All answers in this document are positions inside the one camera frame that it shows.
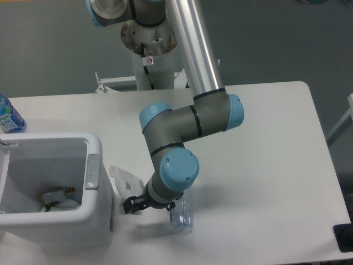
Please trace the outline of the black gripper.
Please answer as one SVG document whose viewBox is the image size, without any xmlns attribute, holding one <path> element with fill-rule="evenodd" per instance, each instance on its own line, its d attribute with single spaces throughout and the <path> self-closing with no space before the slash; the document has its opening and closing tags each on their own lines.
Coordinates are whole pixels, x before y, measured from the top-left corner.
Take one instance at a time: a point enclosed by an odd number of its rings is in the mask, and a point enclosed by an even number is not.
<svg viewBox="0 0 353 265">
<path fill-rule="evenodd" d="M 140 196 L 128 197 L 122 204 L 122 208 L 125 214 L 134 214 L 140 210 L 145 210 L 154 204 L 154 200 L 149 193 L 142 194 Z M 176 207 L 175 202 L 171 202 L 165 208 L 168 211 L 173 210 Z"/>
</svg>

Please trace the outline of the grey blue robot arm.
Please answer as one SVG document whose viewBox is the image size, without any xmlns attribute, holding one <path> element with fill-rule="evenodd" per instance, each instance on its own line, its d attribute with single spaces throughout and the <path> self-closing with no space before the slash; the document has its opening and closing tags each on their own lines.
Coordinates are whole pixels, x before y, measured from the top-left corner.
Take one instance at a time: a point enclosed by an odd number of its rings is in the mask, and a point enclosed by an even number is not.
<svg viewBox="0 0 353 265">
<path fill-rule="evenodd" d="M 244 109 L 239 97 L 223 85 L 199 1 L 87 1 L 99 27 L 123 23 L 121 39 L 135 53 L 148 89 L 158 87 L 152 77 L 157 57 L 181 49 L 193 104 L 172 109 L 168 103 L 144 107 L 139 116 L 154 167 L 143 193 L 123 202 L 124 212 L 168 209 L 183 196 L 199 173 L 188 141 L 240 126 Z"/>
</svg>

